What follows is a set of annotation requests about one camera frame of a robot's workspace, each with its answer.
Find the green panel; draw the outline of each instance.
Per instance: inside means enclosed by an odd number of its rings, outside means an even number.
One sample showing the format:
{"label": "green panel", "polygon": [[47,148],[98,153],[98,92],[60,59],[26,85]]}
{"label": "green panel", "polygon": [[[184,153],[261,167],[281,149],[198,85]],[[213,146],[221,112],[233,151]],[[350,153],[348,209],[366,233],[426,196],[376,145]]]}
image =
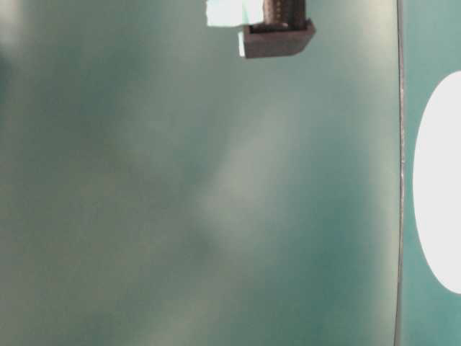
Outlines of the green panel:
{"label": "green panel", "polygon": [[461,297],[433,275],[419,242],[412,175],[416,136],[437,84],[461,70],[461,2],[403,0],[406,203],[403,232],[402,346],[461,345]]}
{"label": "green panel", "polygon": [[203,1],[4,3],[0,345],[393,343],[395,1],[260,61]]}

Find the vertical edge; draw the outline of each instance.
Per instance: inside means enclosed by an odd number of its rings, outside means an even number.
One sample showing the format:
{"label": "vertical edge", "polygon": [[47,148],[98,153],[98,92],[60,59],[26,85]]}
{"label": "vertical edge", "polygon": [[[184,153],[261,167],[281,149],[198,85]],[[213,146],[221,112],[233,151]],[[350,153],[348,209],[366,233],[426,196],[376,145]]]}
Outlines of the vertical edge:
{"label": "vertical edge", "polygon": [[395,310],[394,346],[400,346],[401,308],[402,308],[402,264],[403,264],[403,222],[405,210],[405,71],[403,63],[403,2],[397,1],[398,31],[398,70],[399,70],[399,108],[400,108],[400,220],[398,251],[397,307]]}

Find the brown plastic piece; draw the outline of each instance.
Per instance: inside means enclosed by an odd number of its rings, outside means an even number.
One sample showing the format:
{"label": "brown plastic piece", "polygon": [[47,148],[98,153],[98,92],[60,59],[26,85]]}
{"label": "brown plastic piece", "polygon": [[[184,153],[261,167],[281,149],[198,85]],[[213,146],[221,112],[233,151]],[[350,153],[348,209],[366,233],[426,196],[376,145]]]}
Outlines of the brown plastic piece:
{"label": "brown plastic piece", "polygon": [[305,18],[305,0],[264,0],[264,22],[243,27],[245,58],[293,56],[315,34]]}

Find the white oval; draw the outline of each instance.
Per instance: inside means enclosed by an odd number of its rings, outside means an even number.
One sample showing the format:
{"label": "white oval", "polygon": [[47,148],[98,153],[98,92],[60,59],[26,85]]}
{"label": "white oval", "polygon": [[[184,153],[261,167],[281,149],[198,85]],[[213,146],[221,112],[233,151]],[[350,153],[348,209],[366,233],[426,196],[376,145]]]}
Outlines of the white oval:
{"label": "white oval", "polygon": [[416,142],[413,199],[427,262],[461,294],[461,71],[435,89]]}

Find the dark brown block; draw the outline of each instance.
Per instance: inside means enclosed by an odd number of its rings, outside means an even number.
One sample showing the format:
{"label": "dark brown block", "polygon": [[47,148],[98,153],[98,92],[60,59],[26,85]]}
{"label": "dark brown block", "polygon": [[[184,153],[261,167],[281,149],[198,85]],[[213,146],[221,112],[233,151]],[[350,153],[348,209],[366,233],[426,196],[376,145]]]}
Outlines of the dark brown block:
{"label": "dark brown block", "polygon": [[314,34],[315,27],[310,19],[301,30],[255,32],[251,25],[246,25],[243,27],[245,58],[293,56],[304,50]]}

